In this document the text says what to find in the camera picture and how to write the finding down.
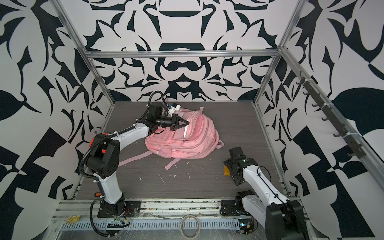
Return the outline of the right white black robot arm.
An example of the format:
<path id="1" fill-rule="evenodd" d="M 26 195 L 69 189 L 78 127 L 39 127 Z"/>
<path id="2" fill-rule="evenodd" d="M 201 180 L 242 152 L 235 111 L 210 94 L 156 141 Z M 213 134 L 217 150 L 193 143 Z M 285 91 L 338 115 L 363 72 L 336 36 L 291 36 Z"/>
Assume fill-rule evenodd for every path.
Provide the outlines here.
<path id="1" fill-rule="evenodd" d="M 224 161 L 236 186 L 248 183 L 251 191 L 237 193 L 237 212 L 250 214 L 265 230 L 268 240 L 308 240 L 304 210 L 297 200 L 289 200 L 268 180 L 253 158 L 242 148 L 229 150 Z"/>

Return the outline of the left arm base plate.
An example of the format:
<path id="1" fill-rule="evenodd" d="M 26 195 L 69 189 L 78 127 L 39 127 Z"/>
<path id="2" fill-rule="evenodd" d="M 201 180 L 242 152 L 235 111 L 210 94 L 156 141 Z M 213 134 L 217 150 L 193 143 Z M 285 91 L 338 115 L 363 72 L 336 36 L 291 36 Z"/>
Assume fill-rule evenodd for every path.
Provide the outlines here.
<path id="1" fill-rule="evenodd" d="M 119 201 L 115 205 L 102 201 L 97 214 L 98 218 L 131 218 L 140 213 L 141 201 Z"/>

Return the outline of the pink student backpack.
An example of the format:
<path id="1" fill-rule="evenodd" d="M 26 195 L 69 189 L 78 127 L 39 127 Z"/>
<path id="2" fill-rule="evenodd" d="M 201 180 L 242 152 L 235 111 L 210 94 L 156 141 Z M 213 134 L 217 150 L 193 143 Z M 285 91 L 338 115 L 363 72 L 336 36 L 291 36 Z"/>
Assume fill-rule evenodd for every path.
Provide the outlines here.
<path id="1" fill-rule="evenodd" d="M 204 115 L 203 110 L 204 108 L 200 107 L 198 111 L 188 109 L 176 111 L 176 114 L 190 123 L 188 126 L 175 131 L 160 128 L 158 133 L 146 137 L 147 152 L 124 160 L 119 166 L 156 154 L 162 158 L 172 159 L 165 166 L 165 169 L 169 170 L 182 159 L 202 159 L 215 149 L 222 148 L 224 142 L 220 140 L 213 121 Z"/>

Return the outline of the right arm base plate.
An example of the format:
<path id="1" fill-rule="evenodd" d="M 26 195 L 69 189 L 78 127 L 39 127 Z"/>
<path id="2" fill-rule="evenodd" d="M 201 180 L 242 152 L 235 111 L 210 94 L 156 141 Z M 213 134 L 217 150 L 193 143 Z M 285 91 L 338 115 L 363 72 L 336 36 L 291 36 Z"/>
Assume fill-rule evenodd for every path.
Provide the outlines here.
<path id="1" fill-rule="evenodd" d="M 248 216 L 249 214 L 244 210 L 243 204 L 235 200 L 221 200 L 220 215 L 228 216 Z"/>

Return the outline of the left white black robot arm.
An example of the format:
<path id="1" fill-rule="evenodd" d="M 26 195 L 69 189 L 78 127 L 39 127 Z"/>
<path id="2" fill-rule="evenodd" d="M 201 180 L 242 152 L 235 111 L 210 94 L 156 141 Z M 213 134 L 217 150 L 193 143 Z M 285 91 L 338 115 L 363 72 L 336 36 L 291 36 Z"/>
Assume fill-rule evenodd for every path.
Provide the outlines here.
<path id="1" fill-rule="evenodd" d="M 150 95 L 145 112 L 132 126 L 112 134 L 97 134 L 93 138 L 80 161 L 79 172 L 98 185 L 101 193 L 98 200 L 103 209 L 121 215 L 126 208 L 117 180 L 120 151 L 154 134 L 159 127 L 170 131 L 187 127 L 190 122 L 176 113 L 179 108 L 178 105 L 168 104 L 161 91 L 155 91 Z"/>

